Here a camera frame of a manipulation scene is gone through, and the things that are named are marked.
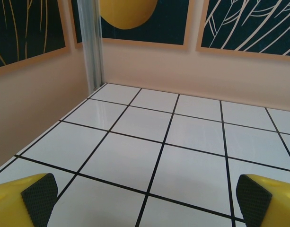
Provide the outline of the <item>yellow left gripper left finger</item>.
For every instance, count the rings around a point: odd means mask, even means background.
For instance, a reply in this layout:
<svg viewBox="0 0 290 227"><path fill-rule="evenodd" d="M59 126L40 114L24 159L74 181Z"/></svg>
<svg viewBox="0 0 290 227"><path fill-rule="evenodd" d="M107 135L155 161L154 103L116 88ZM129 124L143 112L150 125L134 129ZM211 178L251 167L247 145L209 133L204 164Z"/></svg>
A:
<svg viewBox="0 0 290 227"><path fill-rule="evenodd" d="M46 227L57 195L51 173L0 184L0 227Z"/></svg>

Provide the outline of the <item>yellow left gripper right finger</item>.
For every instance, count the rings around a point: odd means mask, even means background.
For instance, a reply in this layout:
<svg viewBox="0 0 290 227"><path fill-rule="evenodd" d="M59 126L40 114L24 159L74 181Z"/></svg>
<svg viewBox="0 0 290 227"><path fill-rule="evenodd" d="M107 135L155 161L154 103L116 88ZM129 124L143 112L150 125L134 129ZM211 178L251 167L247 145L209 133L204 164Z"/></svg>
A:
<svg viewBox="0 0 290 227"><path fill-rule="evenodd" d="M248 227L290 227L290 183L241 175L237 201Z"/></svg>

